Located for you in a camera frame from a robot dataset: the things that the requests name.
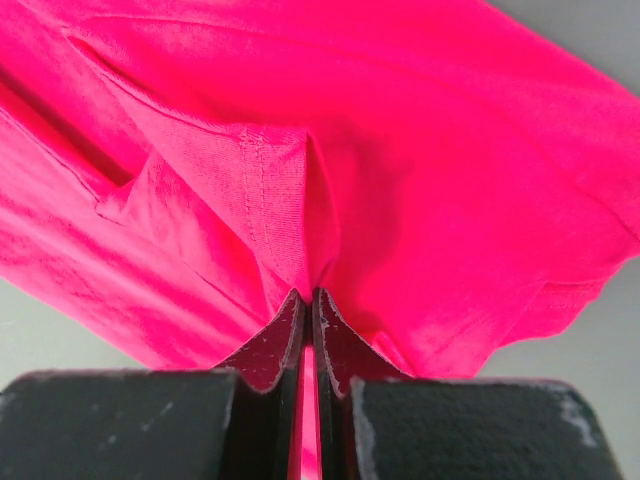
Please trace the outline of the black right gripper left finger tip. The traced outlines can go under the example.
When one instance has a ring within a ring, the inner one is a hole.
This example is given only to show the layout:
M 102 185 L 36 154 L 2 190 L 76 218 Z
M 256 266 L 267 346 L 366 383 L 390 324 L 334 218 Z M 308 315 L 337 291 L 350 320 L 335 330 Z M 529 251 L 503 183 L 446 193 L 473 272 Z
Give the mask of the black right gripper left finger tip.
M 297 292 L 198 371 L 37 371 L 1 395 L 5 479 L 296 479 L 306 307 Z

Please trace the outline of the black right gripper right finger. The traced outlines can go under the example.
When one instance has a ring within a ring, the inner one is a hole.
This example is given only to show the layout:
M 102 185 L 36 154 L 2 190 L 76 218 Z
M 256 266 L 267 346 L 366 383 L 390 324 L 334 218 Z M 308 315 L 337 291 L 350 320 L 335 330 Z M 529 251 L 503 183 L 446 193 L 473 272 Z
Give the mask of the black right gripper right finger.
M 325 289 L 310 321 L 326 479 L 618 479 L 596 414 L 557 381 L 425 380 L 374 351 Z

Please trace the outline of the red t-shirt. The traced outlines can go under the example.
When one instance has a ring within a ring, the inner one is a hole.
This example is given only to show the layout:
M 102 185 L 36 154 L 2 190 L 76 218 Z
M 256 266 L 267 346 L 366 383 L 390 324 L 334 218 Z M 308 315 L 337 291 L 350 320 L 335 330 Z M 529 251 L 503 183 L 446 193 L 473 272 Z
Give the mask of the red t-shirt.
M 639 100 L 484 1 L 5 1 L 1 274 L 155 369 L 325 287 L 417 377 L 639 254 Z

